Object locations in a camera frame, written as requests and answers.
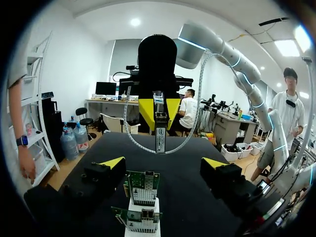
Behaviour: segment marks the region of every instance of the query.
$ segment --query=black speaker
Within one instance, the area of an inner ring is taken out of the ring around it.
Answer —
[[[51,98],[42,100],[42,109],[45,129],[50,147],[53,151],[56,161],[61,162],[65,158],[65,153],[60,142],[60,137],[63,133],[64,126],[61,119],[61,112],[57,111],[57,102],[51,101]]]

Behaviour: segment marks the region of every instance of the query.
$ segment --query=ceiling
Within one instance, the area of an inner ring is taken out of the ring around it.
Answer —
[[[151,34],[177,38],[187,20],[209,27],[224,40],[232,40],[240,34],[264,32],[273,24],[261,27],[259,23],[287,16],[269,0],[58,1],[104,41],[142,39]],[[142,23],[137,28],[129,24],[133,18],[141,19]],[[231,45],[258,68],[265,67],[261,71],[262,80],[276,92],[286,89],[282,72],[285,67],[292,67],[299,77],[297,90],[309,93],[306,64],[301,57],[283,57],[275,44],[270,42],[293,39],[293,29],[292,21],[278,22],[267,33],[243,36],[232,41]],[[281,87],[277,87],[278,82],[282,84]],[[309,110],[309,100],[302,98],[302,101]]]

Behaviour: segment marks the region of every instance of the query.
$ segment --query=man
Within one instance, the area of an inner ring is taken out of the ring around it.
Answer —
[[[294,138],[303,132],[304,105],[296,93],[296,72],[292,68],[286,68],[283,75],[287,90],[278,93],[274,97],[268,112],[271,110],[278,111],[287,140],[287,148],[290,151]],[[264,152],[258,159],[257,168],[251,177],[251,181],[254,181],[268,165],[273,163],[274,148],[272,145],[272,135],[273,132],[269,136]]]
[[[23,197],[23,194],[32,186],[27,178],[30,178],[31,183],[35,179],[35,163],[27,148],[23,145],[21,138],[25,136],[22,121],[21,107],[21,79],[27,75],[27,45],[30,39],[31,30],[27,30],[21,39],[17,42],[15,53],[10,61],[8,72],[7,88],[9,94],[10,116],[13,124],[15,139],[18,146],[18,158],[16,151],[13,149],[10,139],[4,139],[5,161],[10,173],[13,184],[15,185],[18,194]],[[2,126],[7,127],[6,113],[6,93],[2,104]]]
[[[195,91],[188,89],[181,102],[180,110],[176,115],[170,130],[168,131],[169,136],[177,136],[176,131],[187,131],[193,127],[194,120],[197,113],[198,102],[193,99]]]

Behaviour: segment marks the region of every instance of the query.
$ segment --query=white robotic arm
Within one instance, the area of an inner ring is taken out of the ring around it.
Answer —
[[[307,167],[304,170],[297,170],[294,166],[288,165],[283,169],[289,172],[283,172],[281,175],[278,174],[278,171],[284,166],[289,157],[287,141],[277,110],[268,113],[268,108],[262,98],[261,92],[255,85],[261,78],[258,68],[237,49],[224,42],[213,31],[204,26],[191,22],[187,23],[182,27],[178,39],[180,41],[178,42],[177,65],[187,69],[194,69],[205,50],[208,49],[212,53],[222,55],[225,59],[222,57],[218,57],[217,59],[228,66],[231,65],[236,71],[237,78],[235,77],[234,81],[251,101],[263,130],[274,130],[273,148],[275,165],[269,178],[272,179],[274,176],[278,176],[275,177],[274,181],[274,185],[278,191],[282,195],[288,195],[289,197],[293,192],[308,186],[310,184],[308,174],[310,175],[313,166]],[[295,178],[297,178],[299,172],[301,172],[300,178],[296,182]]]

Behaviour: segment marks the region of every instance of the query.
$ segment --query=green circuit board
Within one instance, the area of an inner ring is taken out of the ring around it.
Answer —
[[[126,171],[126,180],[128,182],[128,176],[131,183],[131,187],[133,188],[139,188],[144,189],[146,188],[146,177],[152,177],[153,178],[153,187],[152,189],[158,189],[159,185],[159,173],[154,173],[153,171],[145,171],[145,172],[137,172],[137,171]]]
[[[155,206],[159,173],[153,171],[127,171],[124,190],[127,197],[131,197],[134,205]]]
[[[129,211],[122,208],[117,208],[111,206],[112,212],[124,221],[135,221],[135,222],[142,222],[143,220],[153,220],[154,223],[158,223],[162,217],[162,213],[154,213],[153,210],[145,210],[142,211]]]
[[[132,232],[155,233],[162,217],[162,213],[154,213],[154,210],[129,211],[117,207],[111,209],[117,220]]]

